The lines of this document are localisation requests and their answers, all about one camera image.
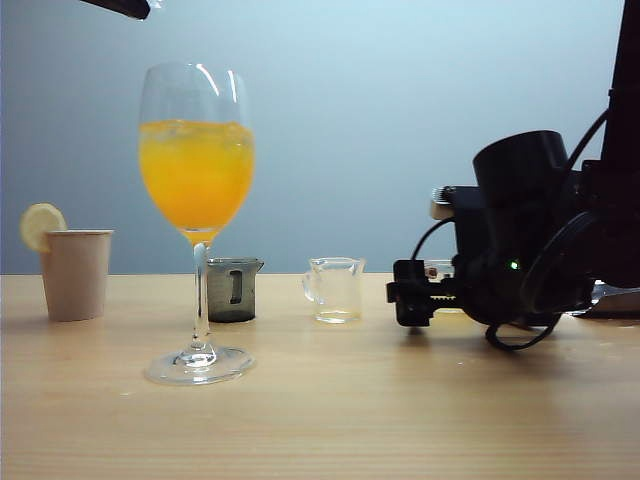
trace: orange juice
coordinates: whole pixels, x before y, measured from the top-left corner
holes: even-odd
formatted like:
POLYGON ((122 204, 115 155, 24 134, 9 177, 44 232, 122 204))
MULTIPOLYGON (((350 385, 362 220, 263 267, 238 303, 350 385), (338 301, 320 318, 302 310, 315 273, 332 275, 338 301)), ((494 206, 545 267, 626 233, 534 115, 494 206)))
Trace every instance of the orange juice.
POLYGON ((140 125, 149 195, 192 243, 210 241, 240 208, 253 176, 253 135, 236 122, 140 125))

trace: beige paper cup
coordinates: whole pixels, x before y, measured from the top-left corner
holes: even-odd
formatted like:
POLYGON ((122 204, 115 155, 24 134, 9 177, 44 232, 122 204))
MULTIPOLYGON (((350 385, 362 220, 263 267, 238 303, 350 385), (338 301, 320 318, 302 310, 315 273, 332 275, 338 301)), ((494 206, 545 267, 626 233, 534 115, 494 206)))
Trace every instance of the beige paper cup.
POLYGON ((40 254, 40 264, 50 320, 68 322, 102 316, 112 233, 47 232, 51 251, 40 254))

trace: small glass pitcher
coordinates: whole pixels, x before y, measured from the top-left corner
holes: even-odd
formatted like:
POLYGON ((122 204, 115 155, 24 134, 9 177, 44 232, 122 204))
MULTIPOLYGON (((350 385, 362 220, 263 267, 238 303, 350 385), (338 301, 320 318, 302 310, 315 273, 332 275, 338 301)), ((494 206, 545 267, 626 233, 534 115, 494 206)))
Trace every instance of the small glass pitcher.
POLYGON ((327 323, 345 323, 362 316, 361 279, 364 258, 325 257, 309 260, 311 270, 302 286, 314 303, 315 318, 327 323))

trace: black object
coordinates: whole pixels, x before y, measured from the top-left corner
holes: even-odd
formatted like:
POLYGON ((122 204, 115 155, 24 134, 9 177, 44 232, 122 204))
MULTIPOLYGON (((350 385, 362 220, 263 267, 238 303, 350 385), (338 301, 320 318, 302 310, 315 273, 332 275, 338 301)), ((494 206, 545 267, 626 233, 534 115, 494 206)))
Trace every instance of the black object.
POLYGON ((144 20, 149 16, 149 4, 146 0, 81 0, 107 10, 122 13, 128 17, 144 20))
POLYGON ((430 281, 415 255, 398 260, 387 300, 401 325, 427 326, 436 309, 460 307, 489 326, 493 345, 514 350, 548 335, 562 312, 590 307, 595 280, 640 286, 638 0, 625 2, 609 94, 608 110, 571 157, 556 132, 515 135, 476 155, 477 187, 441 190, 455 224, 454 276, 430 281), (605 120, 601 160, 572 171, 605 120), (507 323, 544 331, 508 346, 496 335, 507 323))

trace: light blue wall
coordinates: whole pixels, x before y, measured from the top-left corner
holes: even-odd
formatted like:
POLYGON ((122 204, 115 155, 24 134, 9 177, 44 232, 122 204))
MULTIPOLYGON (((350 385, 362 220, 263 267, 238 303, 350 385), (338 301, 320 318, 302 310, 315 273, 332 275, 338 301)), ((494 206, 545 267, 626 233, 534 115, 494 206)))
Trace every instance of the light blue wall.
MULTIPOLYGON (((37 272, 20 213, 115 228, 111 271, 187 272, 189 247, 136 163, 146 68, 241 72, 253 190, 218 256, 300 272, 312 256, 389 271, 432 221, 430 191, 475 184, 487 143, 558 130, 568 150, 607 105, 622 0, 166 0, 145 22, 77 0, 2 2, 2 268, 37 272)), ((597 157, 601 137, 587 153, 597 157)), ((454 252, 452 230, 425 255, 454 252)))

